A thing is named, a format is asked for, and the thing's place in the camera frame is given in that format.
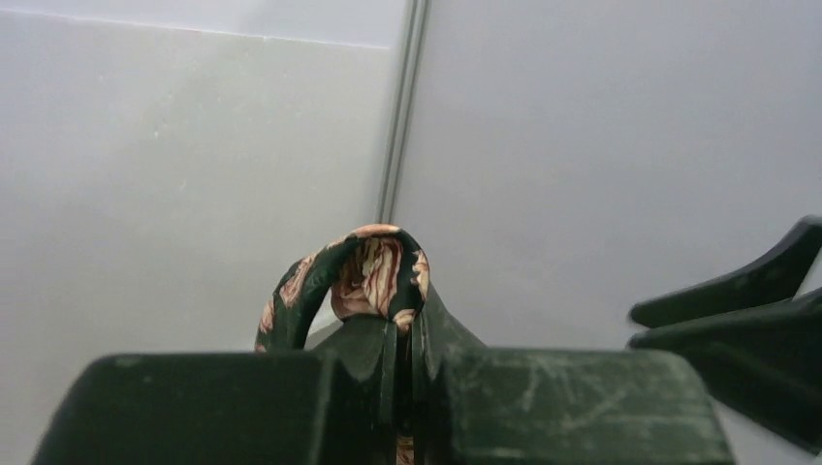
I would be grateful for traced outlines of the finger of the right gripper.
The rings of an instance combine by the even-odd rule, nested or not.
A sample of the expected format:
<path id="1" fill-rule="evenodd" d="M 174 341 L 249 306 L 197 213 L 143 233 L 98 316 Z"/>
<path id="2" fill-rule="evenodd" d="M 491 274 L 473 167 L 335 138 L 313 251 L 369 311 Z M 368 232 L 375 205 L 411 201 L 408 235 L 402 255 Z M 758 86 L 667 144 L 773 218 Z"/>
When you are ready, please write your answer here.
<path id="1" fill-rule="evenodd" d="M 628 345 L 687 359 L 714 399 L 819 452 L 821 292 L 799 288 L 820 254 L 821 219 L 805 216 L 752 263 L 635 304 Z"/>

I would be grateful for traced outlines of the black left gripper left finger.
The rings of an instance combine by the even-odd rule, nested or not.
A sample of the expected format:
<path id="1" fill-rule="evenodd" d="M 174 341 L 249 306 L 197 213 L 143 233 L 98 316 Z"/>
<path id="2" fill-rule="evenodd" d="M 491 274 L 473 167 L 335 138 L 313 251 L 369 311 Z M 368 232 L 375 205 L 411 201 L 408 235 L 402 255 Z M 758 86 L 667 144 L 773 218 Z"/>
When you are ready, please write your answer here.
<path id="1" fill-rule="evenodd" d="M 100 357 L 33 462 L 369 464 L 392 424 L 396 337 L 357 317 L 311 350 Z"/>

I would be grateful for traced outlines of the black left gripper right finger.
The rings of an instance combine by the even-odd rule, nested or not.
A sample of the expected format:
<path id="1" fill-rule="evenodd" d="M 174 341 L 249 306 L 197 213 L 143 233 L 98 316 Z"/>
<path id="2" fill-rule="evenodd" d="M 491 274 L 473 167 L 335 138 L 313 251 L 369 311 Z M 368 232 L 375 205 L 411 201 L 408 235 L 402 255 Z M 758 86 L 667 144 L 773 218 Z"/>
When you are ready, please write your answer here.
<path id="1" fill-rule="evenodd" d="M 731 464 L 696 371 L 655 350 L 490 347 L 436 291 L 412 331 L 420 464 Z"/>

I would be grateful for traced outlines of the black pink floral tie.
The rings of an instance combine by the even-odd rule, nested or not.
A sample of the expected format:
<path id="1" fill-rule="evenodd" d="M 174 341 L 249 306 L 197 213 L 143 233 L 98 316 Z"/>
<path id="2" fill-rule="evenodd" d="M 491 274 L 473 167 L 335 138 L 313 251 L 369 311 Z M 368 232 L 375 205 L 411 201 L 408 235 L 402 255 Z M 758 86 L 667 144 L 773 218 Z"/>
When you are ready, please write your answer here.
<path id="1" fill-rule="evenodd" d="M 397 331 L 394 376 L 412 385 L 410 331 L 427 302 L 429 267 L 420 244 L 391 224 L 359 227 L 294 262 L 263 307 L 254 350 L 301 350 L 324 299 L 343 323 L 377 317 Z"/>

